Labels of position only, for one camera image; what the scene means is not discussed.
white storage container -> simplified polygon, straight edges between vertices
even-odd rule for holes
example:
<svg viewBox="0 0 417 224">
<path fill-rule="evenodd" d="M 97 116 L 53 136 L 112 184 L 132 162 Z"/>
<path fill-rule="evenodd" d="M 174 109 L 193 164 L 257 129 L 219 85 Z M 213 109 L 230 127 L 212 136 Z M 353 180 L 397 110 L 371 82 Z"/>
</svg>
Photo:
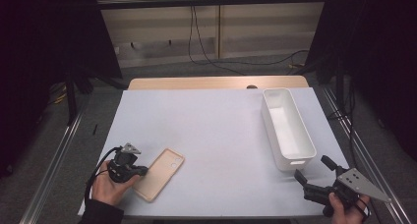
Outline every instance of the white storage container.
<svg viewBox="0 0 417 224">
<path fill-rule="evenodd" d="M 316 156 L 316 149 L 291 91 L 287 88 L 265 89 L 262 114 L 278 169 L 303 169 Z"/>
</svg>

human hand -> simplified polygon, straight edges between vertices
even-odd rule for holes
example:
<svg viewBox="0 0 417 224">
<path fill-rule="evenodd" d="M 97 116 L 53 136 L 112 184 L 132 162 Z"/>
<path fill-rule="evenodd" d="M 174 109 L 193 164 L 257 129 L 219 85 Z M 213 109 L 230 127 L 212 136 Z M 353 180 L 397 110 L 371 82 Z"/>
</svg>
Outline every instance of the human hand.
<svg viewBox="0 0 417 224">
<path fill-rule="evenodd" d="M 369 202 L 368 196 L 359 196 L 361 200 L 358 200 L 356 204 L 365 209 L 366 204 Z M 334 214 L 331 219 L 331 224 L 359 224 L 362 223 L 363 215 L 362 213 L 354 206 L 350 207 L 347 210 L 344 210 L 343 203 L 341 203 L 339 197 L 335 193 L 330 193 L 328 195 L 331 206 L 334 209 Z"/>
<path fill-rule="evenodd" d="M 104 161 L 100 166 L 99 175 L 92 184 L 91 199 L 114 206 L 120 202 L 123 194 L 138 181 L 140 176 L 135 175 L 125 183 L 115 183 L 111 180 L 107 172 L 107 164 L 109 162 Z"/>
</svg>

black cable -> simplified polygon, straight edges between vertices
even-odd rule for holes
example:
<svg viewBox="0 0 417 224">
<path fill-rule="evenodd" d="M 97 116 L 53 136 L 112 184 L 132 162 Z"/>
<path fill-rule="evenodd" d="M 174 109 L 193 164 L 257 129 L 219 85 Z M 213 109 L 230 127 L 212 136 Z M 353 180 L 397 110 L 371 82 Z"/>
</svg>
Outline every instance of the black cable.
<svg viewBox="0 0 417 224">
<path fill-rule="evenodd" d="M 199 35 L 200 45 L 201 45 L 201 47 L 202 47 L 203 54 L 205 55 L 206 59 L 208 60 L 208 64 L 212 64 L 213 66 L 215 66 L 215 67 L 217 67 L 217 68 L 219 68 L 219 69 L 227 70 L 227 71 L 233 72 L 233 73 L 238 74 L 238 75 L 246 76 L 245 74 L 242 74 L 242 73 L 240 73 L 240 72 L 238 72 L 238 71 L 235 71 L 235 70 L 232 70 L 232 69 L 228 69 L 228 68 L 224 68 L 224 67 L 221 67 L 221 66 L 215 65 L 215 64 L 214 64 L 214 63 L 213 63 L 213 62 L 209 59 L 209 57 L 208 57 L 208 56 L 207 56 L 207 54 L 206 54 L 205 49 L 203 48 L 202 39 L 201 39 L 201 37 L 200 37 L 199 25 L 198 25 L 198 22 L 197 22 L 196 7 L 194 7 L 194 6 L 192 6 L 192 7 L 191 7 L 191 27 L 190 27 L 190 39 L 188 40 L 188 55 L 189 55 L 189 57 L 190 57 L 191 62 L 193 62 L 193 63 L 195 63 L 195 64 L 198 64 L 198 65 L 205 65 L 205 64 L 200 64 L 200 63 L 198 63 L 198 62 L 194 61 L 194 60 L 193 60 L 193 58 L 191 57 L 191 48 L 190 48 L 190 46 L 191 46 L 191 37 L 192 37 L 192 35 L 193 35 L 193 23 L 194 23 L 194 16 L 196 16 L 196 28 L 197 28 L 197 33 L 198 33 L 198 35 Z"/>
<path fill-rule="evenodd" d="M 89 180 L 86 183 L 86 190 L 84 192 L 84 204 L 87 205 L 87 200 L 89 199 L 89 192 L 91 190 L 92 184 L 94 183 L 95 178 L 100 174 L 98 173 L 97 175 L 95 175 L 98 171 L 98 169 L 100 169 L 101 164 L 103 164 L 104 160 L 108 157 L 108 155 L 110 153 L 112 153 L 113 151 L 119 151 L 121 150 L 121 147 L 114 147 L 112 149 L 110 149 L 100 160 L 100 162 L 97 164 L 97 166 L 95 167 L 94 171 L 92 172 L 91 176 L 89 177 Z"/>
<path fill-rule="evenodd" d="M 288 56 L 288 57 L 286 57 L 284 59 L 281 59 L 279 61 L 270 62 L 270 63 L 249 63 L 249 62 L 241 62 L 241 61 L 212 61 L 211 59 L 209 59 L 209 57 L 206 54 L 205 49 L 203 48 L 202 39 L 201 39 L 201 36 L 200 36 L 199 24 L 198 24 L 198 20 L 197 20 L 196 7 L 191 7 L 191 12 L 192 12 L 192 16 L 191 16 L 190 38 L 189 38 L 189 41 L 188 41 L 188 54 L 189 54 L 190 60 L 193 63 L 195 63 L 195 64 L 198 64 L 198 65 L 209 65 L 209 64 L 211 64 L 211 65 L 214 65 L 217 68 L 229 70 L 229 71 L 235 72 L 237 74 L 244 75 L 244 74 L 239 73 L 237 71 L 234 71 L 234 70 L 231 70 L 231 69 L 228 69 L 228 68 L 224 68 L 224 67 L 220 67 L 220 66 L 217 66 L 215 64 L 244 64 L 244 65 L 254 65 L 254 66 L 267 66 L 267 65 L 279 64 L 279 63 L 282 63 L 282 62 L 284 62 L 284 61 L 286 61 L 288 59 L 291 59 L 292 60 L 292 58 L 295 55 L 299 54 L 299 53 L 307 53 L 307 52 L 309 52 L 309 50 L 299 50 L 299 51 L 296 51 L 296 52 L 292 53 L 290 56 Z M 198 36 L 199 36 L 199 42 L 200 42 L 200 45 L 202 47 L 203 53 L 204 53 L 206 59 L 208 60 L 207 63 L 198 63 L 195 60 L 193 60 L 193 58 L 191 57 L 191 37 L 193 35 L 194 17 L 196 17 L 196 28 L 197 28 L 197 32 L 198 32 Z"/>
</svg>

wall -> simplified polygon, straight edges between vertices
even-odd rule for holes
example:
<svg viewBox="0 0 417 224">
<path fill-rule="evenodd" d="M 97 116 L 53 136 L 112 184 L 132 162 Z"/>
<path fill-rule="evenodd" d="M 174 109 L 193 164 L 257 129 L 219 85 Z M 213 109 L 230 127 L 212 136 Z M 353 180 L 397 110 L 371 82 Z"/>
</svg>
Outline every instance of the wall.
<svg viewBox="0 0 417 224">
<path fill-rule="evenodd" d="M 210 6 L 196 7 L 196 14 L 208 57 L 230 58 L 309 49 L 322 8 L 323 3 Z M 121 67 L 189 61 L 191 8 L 105 10 L 102 15 L 113 44 L 131 52 L 120 53 Z M 205 59 L 195 26 L 192 32 L 193 59 Z M 135 51 L 125 48 L 131 42 Z"/>
</svg>

gray floor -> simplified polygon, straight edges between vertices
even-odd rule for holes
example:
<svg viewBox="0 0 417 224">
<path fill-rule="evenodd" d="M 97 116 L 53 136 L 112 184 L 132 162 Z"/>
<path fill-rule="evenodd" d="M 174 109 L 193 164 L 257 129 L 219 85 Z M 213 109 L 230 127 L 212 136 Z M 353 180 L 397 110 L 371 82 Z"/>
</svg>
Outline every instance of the gray floor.
<svg viewBox="0 0 417 224">
<path fill-rule="evenodd" d="M 294 63 L 303 63 L 305 54 L 293 58 Z M 264 56 L 239 58 L 238 61 L 267 63 L 282 59 L 285 56 Z M 242 64 L 222 64 L 222 67 L 233 68 L 245 75 L 286 75 L 292 70 L 288 68 L 291 61 L 269 66 L 251 66 Z M 150 67 L 123 69 L 124 80 L 128 83 L 133 78 L 151 77 L 191 77 L 191 76 L 236 76 L 237 74 L 211 65 L 178 63 L 155 65 Z M 314 73 L 305 76 L 321 102 L 326 114 L 332 112 L 323 94 L 323 86 L 318 85 Z M 121 97 L 121 90 L 91 80 L 95 89 L 93 94 L 85 96 L 77 94 L 80 105 L 86 104 L 86 112 L 81 119 L 77 132 L 69 144 L 57 177 L 50 182 L 47 199 L 42 211 L 36 216 L 37 223 L 76 223 L 80 218 L 77 212 L 83 199 L 85 181 L 92 171 L 106 135 L 116 112 Z M 417 162 L 412 160 L 398 145 L 394 135 L 380 126 L 378 115 L 366 99 L 356 94 L 354 111 L 355 129 L 363 143 L 367 146 L 381 172 L 391 185 L 411 220 L 417 220 Z M 33 133 L 31 144 L 15 165 L 14 175 L 0 181 L 0 223 L 18 223 L 25 213 L 30 200 L 47 170 L 57 146 L 60 144 L 68 120 L 66 101 L 49 105 Z M 351 164 L 348 149 L 349 140 L 336 120 L 329 121 L 340 147 Z M 383 203 L 374 202 L 374 213 L 368 223 L 394 223 Z M 150 223 L 151 220 L 125 220 L 124 223 Z M 330 223 L 323 217 L 309 217 L 291 220 L 292 223 Z M 238 223 L 279 223 L 277 220 L 245 220 Z"/>
</svg>

